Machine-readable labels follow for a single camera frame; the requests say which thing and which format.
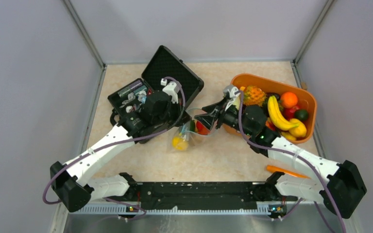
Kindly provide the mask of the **red apple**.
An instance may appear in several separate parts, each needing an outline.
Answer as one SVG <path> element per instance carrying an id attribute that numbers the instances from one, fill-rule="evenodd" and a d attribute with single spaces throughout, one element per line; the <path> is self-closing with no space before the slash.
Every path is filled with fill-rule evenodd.
<path id="1" fill-rule="evenodd" d="M 195 129 L 196 129 L 196 133 L 200 135 L 210 134 L 210 130 L 207 127 L 205 127 L 200 121 L 196 121 Z"/>

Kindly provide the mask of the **green lime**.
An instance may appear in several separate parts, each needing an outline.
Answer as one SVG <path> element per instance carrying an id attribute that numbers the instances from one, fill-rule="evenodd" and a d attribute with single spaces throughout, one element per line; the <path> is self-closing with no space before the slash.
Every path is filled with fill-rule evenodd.
<path id="1" fill-rule="evenodd" d="M 189 123 L 189 131 L 195 132 L 196 131 L 196 123 L 195 120 L 191 120 Z"/>

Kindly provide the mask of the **clear zip top bag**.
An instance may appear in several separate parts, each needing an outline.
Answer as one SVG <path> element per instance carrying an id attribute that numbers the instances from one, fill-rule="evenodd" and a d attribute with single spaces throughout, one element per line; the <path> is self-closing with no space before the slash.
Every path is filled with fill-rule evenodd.
<path id="1" fill-rule="evenodd" d="M 186 113 L 188 113 L 188 115 L 191 117 L 191 119 L 187 123 L 183 124 L 182 126 L 177 127 L 176 130 L 173 132 L 172 136 L 169 137 L 169 151 L 171 151 L 171 152 L 182 152 L 182 151 L 175 150 L 172 147 L 171 143 L 172 143 L 172 139 L 174 137 L 181 137 L 185 141 L 188 141 L 189 147 L 188 147 L 187 150 L 191 150 L 193 147 L 199 147 L 201 144 L 208 141 L 209 138 L 213 137 L 218 131 L 216 129 L 213 129 L 213 130 L 210 131 L 210 134 L 208 134 L 208 135 L 200 135 L 196 132 L 189 131 L 190 121 L 195 120 L 194 117 L 196 115 L 205 114 L 205 111 L 203 111 L 200 108 L 190 108 L 190 109 L 186 110 Z"/>

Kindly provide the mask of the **yellow orange peach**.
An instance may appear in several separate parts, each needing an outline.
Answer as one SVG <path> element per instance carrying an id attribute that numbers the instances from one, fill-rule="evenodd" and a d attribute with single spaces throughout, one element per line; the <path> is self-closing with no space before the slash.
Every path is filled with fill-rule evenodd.
<path id="1" fill-rule="evenodd" d="M 188 141 L 185 141 L 181 137 L 174 137 L 171 143 L 172 147 L 178 151 L 186 151 L 189 147 Z"/>

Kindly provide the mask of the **orange tangerine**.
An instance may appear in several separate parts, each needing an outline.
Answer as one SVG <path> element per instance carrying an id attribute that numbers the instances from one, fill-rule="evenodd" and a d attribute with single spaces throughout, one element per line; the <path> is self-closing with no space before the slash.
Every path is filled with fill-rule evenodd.
<path id="1" fill-rule="evenodd" d="M 285 92 L 281 95 L 280 103 L 284 108 L 292 108 L 298 104 L 298 97 L 293 92 Z"/>

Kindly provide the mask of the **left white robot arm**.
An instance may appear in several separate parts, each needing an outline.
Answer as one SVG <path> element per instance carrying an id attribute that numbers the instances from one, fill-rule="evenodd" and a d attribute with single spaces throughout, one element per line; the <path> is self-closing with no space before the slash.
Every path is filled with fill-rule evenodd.
<path id="1" fill-rule="evenodd" d="M 119 118 L 117 124 L 97 143 L 85 152 L 65 162 L 56 162 L 50 167 L 50 181 L 44 188 L 42 200 L 52 189 L 57 203 L 62 203 L 70 212 L 76 212 L 94 200 L 120 196 L 132 200 L 136 187 L 121 175 L 109 178 L 93 178 L 115 156 L 139 143 L 167 132 L 179 123 L 186 108 L 183 90 L 155 91 L 143 95 L 141 106 Z"/>

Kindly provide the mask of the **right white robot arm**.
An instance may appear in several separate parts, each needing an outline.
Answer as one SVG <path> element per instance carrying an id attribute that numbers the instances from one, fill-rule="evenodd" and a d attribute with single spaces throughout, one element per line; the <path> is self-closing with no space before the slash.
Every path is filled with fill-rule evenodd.
<path id="1" fill-rule="evenodd" d="M 355 163 L 327 160 L 289 142 L 277 131 L 266 126 L 267 117 L 261 107 L 251 105 L 240 110 L 227 105 L 226 100 L 203 107 L 195 119 L 206 128 L 227 125 L 244 133 L 251 149 L 268 158 L 292 166 L 307 178 L 274 175 L 265 187 L 271 200 L 295 196 L 323 203 L 333 214 L 349 219 L 367 193 L 367 188 Z"/>

